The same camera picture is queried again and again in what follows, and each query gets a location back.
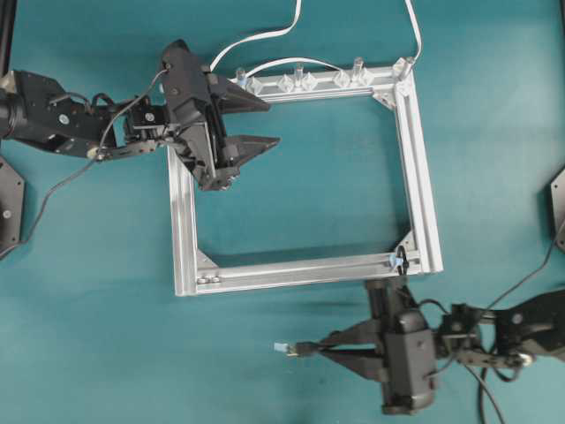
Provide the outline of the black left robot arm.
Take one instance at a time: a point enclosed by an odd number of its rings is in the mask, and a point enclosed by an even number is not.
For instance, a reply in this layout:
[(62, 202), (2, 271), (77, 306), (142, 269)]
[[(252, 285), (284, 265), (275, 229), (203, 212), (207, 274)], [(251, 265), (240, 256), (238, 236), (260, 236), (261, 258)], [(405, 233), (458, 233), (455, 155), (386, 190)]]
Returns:
[(1, 136), (45, 152), (98, 161), (144, 155), (167, 146), (203, 191), (230, 187), (243, 165), (279, 140), (229, 135), (226, 114), (265, 112), (270, 106), (217, 75), (182, 40), (162, 53), (157, 74), (165, 102), (148, 95), (114, 102), (67, 92), (52, 78), (10, 71), (1, 78)]

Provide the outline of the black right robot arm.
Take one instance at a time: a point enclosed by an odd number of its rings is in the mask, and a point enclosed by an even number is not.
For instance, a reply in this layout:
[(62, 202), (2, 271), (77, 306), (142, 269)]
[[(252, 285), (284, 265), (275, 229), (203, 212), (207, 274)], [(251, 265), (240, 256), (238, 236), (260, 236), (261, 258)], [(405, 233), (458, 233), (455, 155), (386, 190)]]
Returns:
[(454, 304), (433, 329), (405, 276), (365, 282), (370, 319), (297, 346), (367, 380), (379, 382), (385, 414), (428, 407), (437, 387), (437, 360), (515, 372), (538, 356), (564, 358), (564, 293), (538, 295), (516, 307), (484, 310)]

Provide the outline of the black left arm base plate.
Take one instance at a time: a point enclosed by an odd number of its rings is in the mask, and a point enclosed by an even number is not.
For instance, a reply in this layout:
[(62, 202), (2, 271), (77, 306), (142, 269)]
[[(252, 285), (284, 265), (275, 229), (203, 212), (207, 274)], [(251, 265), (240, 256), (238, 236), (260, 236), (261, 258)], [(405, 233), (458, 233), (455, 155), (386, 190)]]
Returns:
[(1, 255), (19, 243), (23, 216), (25, 180), (1, 157)]

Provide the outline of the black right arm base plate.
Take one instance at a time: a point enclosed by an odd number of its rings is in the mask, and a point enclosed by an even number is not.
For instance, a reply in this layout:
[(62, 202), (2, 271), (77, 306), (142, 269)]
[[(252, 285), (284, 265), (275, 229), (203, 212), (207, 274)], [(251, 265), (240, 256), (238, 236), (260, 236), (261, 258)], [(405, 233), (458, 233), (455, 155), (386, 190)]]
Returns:
[(564, 252), (565, 170), (562, 169), (550, 183), (555, 244)]

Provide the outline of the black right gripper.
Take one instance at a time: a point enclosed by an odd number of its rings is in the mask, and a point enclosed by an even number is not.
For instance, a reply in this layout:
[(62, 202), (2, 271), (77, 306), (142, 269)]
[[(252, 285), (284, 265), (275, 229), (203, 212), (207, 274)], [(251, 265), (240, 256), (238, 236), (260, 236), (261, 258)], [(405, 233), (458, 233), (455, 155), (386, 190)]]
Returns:
[[(382, 411), (417, 413), (434, 401), (436, 353), (433, 332), (405, 280), (368, 280), (365, 289), (372, 318), (332, 331), (316, 343), (320, 354), (350, 371), (383, 382)], [(341, 345), (374, 349), (329, 349)]]

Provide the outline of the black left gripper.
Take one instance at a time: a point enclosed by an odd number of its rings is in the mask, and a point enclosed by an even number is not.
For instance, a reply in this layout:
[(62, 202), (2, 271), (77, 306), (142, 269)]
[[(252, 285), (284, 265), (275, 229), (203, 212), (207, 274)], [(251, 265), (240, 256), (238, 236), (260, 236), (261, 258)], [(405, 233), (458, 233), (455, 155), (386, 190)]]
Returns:
[(164, 49), (162, 69), (173, 148), (202, 191), (226, 189), (238, 168), (279, 143), (276, 137), (227, 135), (223, 114), (267, 112), (270, 105), (211, 72), (185, 41)]

